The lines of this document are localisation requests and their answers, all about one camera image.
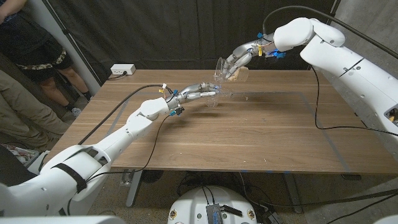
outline wall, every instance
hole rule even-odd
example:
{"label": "wall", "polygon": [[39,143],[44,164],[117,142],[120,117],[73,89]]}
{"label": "wall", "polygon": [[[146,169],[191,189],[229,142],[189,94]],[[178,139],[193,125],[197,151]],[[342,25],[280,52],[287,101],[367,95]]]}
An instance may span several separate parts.
{"label": "wall", "polygon": [[[343,0],[336,12],[336,18],[354,27],[370,38],[398,52],[398,1],[396,0]],[[346,36],[345,46],[362,55],[386,72],[398,78],[398,61],[393,56],[373,46],[338,24],[332,23]],[[371,128],[382,128],[374,113],[353,92],[337,78],[325,73],[332,85],[355,110],[358,116]],[[388,134],[376,133],[386,149],[398,161],[397,143]]]}

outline black backdrop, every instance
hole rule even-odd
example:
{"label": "black backdrop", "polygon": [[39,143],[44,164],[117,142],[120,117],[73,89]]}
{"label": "black backdrop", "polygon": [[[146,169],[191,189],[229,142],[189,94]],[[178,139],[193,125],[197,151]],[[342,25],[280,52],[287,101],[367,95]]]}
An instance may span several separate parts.
{"label": "black backdrop", "polygon": [[[138,69],[214,69],[219,57],[255,40],[263,19],[274,9],[303,5],[330,13],[334,0],[49,2],[104,82],[114,63],[134,63]],[[267,30],[273,32],[300,16],[316,17],[287,11],[271,18]],[[248,67],[307,69],[299,52],[293,49],[277,62],[256,57]]]}

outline blue connector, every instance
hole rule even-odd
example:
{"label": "blue connector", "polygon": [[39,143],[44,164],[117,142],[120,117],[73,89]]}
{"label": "blue connector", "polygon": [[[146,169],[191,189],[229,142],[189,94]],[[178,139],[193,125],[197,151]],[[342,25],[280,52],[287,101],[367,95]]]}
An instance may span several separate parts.
{"label": "blue connector", "polygon": [[286,56],[286,53],[284,53],[284,52],[283,53],[278,53],[278,49],[275,49],[274,51],[269,52],[268,55],[273,55],[276,58],[284,58]]}

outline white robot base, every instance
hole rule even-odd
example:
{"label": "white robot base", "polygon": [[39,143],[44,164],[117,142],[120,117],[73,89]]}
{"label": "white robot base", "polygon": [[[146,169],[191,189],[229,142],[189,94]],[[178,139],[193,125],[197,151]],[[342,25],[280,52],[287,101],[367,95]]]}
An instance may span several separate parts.
{"label": "white robot base", "polygon": [[[224,205],[227,206],[226,210],[228,207],[234,208],[241,211],[242,215],[224,211]],[[214,212],[218,206],[221,207],[220,213]],[[167,223],[254,224],[257,219],[251,204],[240,194],[225,187],[207,186],[190,190],[177,199],[170,209]]]}

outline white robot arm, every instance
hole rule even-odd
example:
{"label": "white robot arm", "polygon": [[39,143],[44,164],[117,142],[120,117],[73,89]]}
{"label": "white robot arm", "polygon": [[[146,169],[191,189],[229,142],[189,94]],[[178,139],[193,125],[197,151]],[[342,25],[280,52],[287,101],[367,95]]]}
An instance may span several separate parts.
{"label": "white robot arm", "polygon": [[[268,35],[266,39],[271,42],[261,40],[268,43],[267,48],[264,48],[265,52],[276,49],[284,52],[299,45],[306,45],[300,53],[306,62],[338,77],[369,105],[386,131],[398,133],[398,80],[344,47],[345,37],[338,29],[317,19],[297,18],[276,29],[273,35]],[[258,52],[258,46],[264,45],[253,43],[256,41],[239,46],[227,58],[230,64],[223,70],[226,78],[239,67],[249,63],[251,57],[256,56],[252,52]]]}
{"label": "white robot arm", "polygon": [[0,183],[0,212],[5,217],[52,216],[67,202],[83,200],[105,181],[112,163],[136,139],[145,136],[160,115],[180,114],[181,104],[216,94],[211,83],[194,84],[166,99],[147,100],[126,124],[94,145],[71,146],[52,158],[40,175],[23,184]]}

